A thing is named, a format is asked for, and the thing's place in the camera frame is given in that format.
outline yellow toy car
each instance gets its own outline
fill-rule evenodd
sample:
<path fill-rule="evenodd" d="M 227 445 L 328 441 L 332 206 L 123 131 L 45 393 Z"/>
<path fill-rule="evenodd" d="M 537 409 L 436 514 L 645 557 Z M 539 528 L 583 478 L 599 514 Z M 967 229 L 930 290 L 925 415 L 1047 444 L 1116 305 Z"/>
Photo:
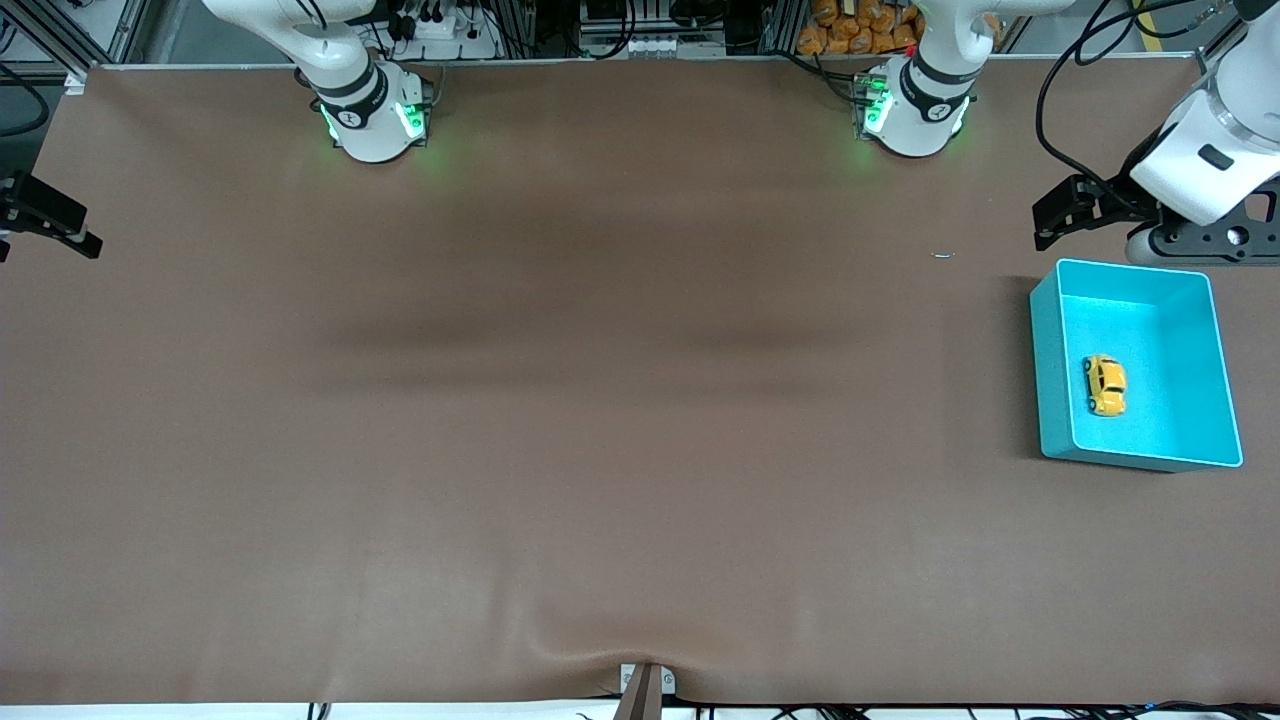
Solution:
<path fill-rule="evenodd" d="M 1094 415 L 1115 418 L 1124 413 L 1124 391 L 1129 388 L 1129 378 L 1115 357 L 1089 355 L 1084 359 L 1084 377 L 1089 383 L 1089 410 Z"/>

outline brown fabric surface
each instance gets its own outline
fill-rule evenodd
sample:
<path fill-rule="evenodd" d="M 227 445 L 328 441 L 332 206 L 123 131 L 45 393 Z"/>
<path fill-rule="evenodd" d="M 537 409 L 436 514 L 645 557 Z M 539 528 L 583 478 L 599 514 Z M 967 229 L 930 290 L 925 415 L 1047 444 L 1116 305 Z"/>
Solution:
<path fill-rule="evenodd" d="M 937 158 L 783 63 L 457 69 L 362 167 L 283 72 L 96 72 L 0 278 L 0 700 L 1280 700 L 1276 270 L 1245 466 L 1038 452 L 1041 61 Z M 1110 173 L 1190 61 L 1068 74 Z M 1111 111 L 1102 111 L 1108 105 Z M 936 259 L 934 252 L 952 252 Z"/>

